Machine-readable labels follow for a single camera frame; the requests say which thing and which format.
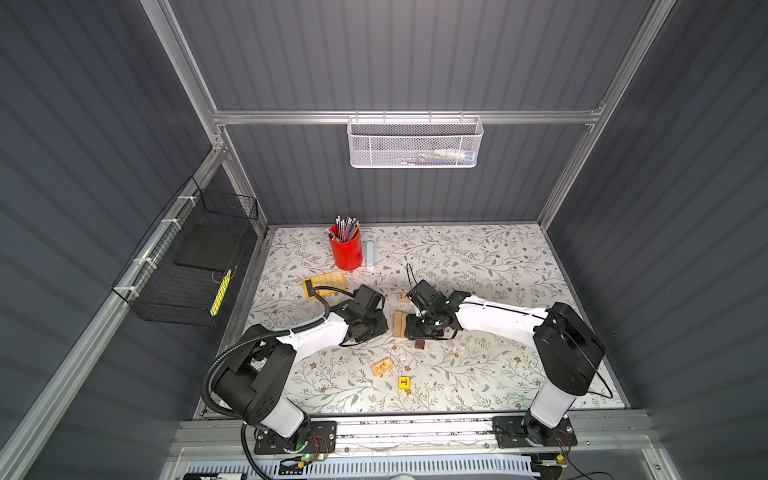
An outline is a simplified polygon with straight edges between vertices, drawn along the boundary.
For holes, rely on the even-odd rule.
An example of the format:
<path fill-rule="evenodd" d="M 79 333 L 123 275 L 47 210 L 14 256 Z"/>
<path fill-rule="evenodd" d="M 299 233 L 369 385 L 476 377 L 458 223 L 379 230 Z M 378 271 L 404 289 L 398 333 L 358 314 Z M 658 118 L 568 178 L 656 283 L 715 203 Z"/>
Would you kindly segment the plain wood plank 31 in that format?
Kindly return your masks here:
<path fill-rule="evenodd" d="M 394 338 L 405 338 L 405 330 L 407 324 L 407 314 L 403 311 L 396 310 L 393 318 L 393 330 L 392 335 Z"/>

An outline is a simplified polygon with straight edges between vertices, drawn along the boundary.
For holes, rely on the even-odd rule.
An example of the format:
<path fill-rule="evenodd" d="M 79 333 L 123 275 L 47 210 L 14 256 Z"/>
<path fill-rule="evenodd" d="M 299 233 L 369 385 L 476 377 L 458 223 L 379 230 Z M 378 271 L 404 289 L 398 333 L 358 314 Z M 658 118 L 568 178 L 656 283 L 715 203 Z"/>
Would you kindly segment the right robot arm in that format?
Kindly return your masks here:
<path fill-rule="evenodd" d="M 574 401 L 590 392 L 605 356 L 605 345 L 574 308 L 555 302 L 547 308 L 506 305 L 454 291 L 446 296 L 425 280 L 407 293 L 416 307 L 406 316 L 411 340 L 443 340 L 445 331 L 476 331 L 536 350 L 546 380 L 526 413 L 525 428 L 558 432 Z"/>

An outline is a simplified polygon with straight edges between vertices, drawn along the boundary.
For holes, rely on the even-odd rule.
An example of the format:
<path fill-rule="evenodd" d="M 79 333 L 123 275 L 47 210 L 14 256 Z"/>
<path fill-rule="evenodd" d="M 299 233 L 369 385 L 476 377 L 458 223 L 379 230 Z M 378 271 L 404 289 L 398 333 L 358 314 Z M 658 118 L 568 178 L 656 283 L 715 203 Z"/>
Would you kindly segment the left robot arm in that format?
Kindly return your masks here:
<path fill-rule="evenodd" d="M 385 297 L 378 291 L 366 285 L 352 292 L 319 289 L 346 299 L 332 306 L 317 296 L 322 314 L 292 328 L 254 325 L 212 361 L 201 386 L 201 398 L 209 410 L 266 428 L 287 441 L 291 450 L 303 447 L 311 421 L 284 396 L 294 364 L 328 348 L 361 345 L 388 330 Z"/>

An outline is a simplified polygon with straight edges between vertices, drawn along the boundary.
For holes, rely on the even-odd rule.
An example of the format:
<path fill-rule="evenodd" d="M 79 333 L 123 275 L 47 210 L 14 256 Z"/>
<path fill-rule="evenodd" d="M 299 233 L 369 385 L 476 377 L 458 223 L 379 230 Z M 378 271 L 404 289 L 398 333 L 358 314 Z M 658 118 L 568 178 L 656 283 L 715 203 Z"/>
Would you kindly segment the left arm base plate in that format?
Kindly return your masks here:
<path fill-rule="evenodd" d="M 333 453 L 337 427 L 335 421 L 308 420 L 288 437 L 281 436 L 273 429 L 258 428 L 253 452 L 257 455 Z"/>

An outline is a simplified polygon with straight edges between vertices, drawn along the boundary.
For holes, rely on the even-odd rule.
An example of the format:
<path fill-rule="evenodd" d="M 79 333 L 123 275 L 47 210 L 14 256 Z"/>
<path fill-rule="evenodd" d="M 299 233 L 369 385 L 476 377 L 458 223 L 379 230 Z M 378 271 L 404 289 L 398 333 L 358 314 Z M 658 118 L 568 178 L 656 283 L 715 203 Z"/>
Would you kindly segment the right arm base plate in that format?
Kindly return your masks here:
<path fill-rule="evenodd" d="M 492 432 L 500 448 L 573 447 L 578 444 L 568 415 L 548 427 L 530 413 L 492 418 Z"/>

